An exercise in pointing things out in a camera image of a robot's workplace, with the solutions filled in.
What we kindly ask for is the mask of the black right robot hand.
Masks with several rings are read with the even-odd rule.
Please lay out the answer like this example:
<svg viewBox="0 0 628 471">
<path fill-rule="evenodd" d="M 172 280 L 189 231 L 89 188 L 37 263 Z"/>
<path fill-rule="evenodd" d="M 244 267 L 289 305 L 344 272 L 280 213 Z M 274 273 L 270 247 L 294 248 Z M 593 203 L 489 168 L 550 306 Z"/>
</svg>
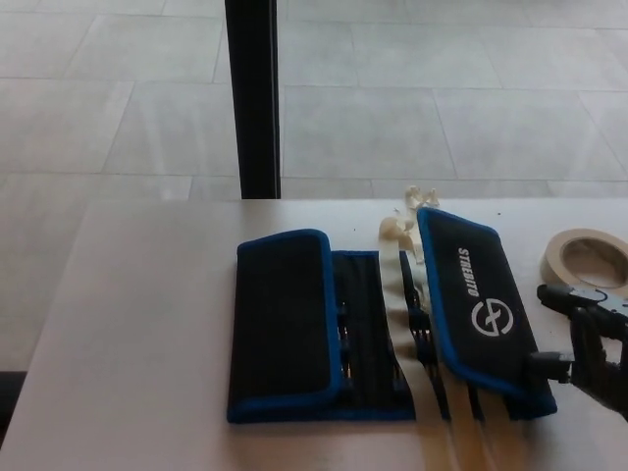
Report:
<svg viewBox="0 0 628 471">
<path fill-rule="evenodd" d="M 545 307 L 570 322 L 572 352 L 537 351 L 526 357 L 533 378 L 570 384 L 627 417 L 627 300 L 600 288 L 537 286 Z"/>
</svg>

